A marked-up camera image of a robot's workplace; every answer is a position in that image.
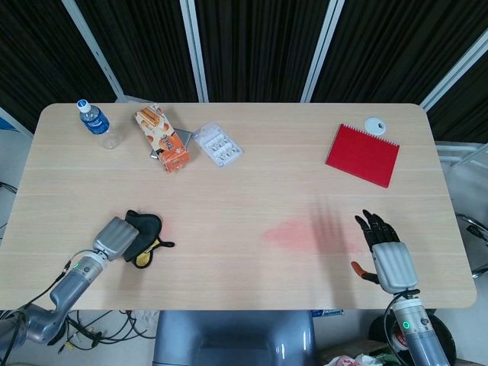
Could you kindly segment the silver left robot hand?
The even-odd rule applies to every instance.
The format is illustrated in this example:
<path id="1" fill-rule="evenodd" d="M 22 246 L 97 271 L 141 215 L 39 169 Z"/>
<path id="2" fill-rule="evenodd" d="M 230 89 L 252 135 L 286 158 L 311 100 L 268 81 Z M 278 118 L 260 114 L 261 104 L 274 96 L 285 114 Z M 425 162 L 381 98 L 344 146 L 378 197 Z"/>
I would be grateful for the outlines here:
<path id="1" fill-rule="evenodd" d="M 112 262 L 126 252 L 138 235 L 139 231 L 134 226 L 119 217 L 113 217 L 95 237 L 93 249 L 103 253 Z"/>

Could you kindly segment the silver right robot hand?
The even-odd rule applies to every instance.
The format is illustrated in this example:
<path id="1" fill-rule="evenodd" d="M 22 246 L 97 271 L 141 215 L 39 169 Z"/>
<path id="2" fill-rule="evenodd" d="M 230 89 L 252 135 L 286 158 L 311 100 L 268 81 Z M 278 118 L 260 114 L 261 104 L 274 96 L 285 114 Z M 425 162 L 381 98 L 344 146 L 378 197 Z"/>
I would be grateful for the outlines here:
<path id="1" fill-rule="evenodd" d="M 419 283 L 409 250 L 396 230 L 381 217 L 367 210 L 355 215 L 373 259 L 376 272 L 365 271 L 356 261 L 353 271 L 363 280 L 379 284 L 388 294 L 414 291 Z"/>

